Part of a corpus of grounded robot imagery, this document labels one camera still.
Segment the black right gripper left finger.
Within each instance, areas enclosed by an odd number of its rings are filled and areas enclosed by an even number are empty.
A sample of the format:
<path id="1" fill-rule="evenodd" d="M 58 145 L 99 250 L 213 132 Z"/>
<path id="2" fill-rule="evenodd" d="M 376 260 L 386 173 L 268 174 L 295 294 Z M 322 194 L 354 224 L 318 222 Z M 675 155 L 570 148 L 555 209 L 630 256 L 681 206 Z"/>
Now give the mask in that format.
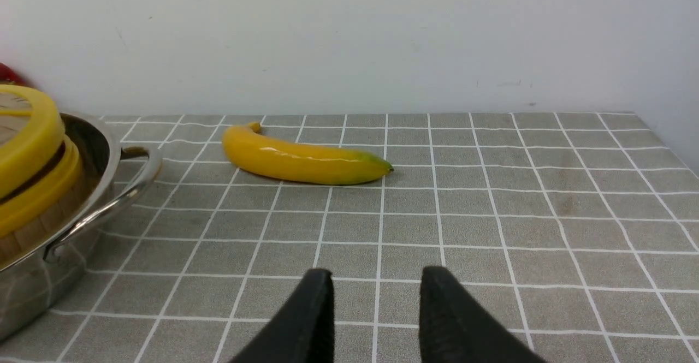
<path id="1" fill-rule="evenodd" d="M 334 284 L 327 269 L 310 269 L 282 308 L 232 362 L 333 362 Z"/>

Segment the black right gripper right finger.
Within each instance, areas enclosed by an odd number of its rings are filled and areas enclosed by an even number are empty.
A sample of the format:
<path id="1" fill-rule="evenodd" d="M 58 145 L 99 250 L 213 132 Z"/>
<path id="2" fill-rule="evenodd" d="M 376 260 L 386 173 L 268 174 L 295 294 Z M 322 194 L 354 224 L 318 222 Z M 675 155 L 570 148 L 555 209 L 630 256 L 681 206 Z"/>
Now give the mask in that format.
<path id="1" fill-rule="evenodd" d="M 422 362 L 544 362 L 442 266 L 422 271 L 419 350 Z"/>

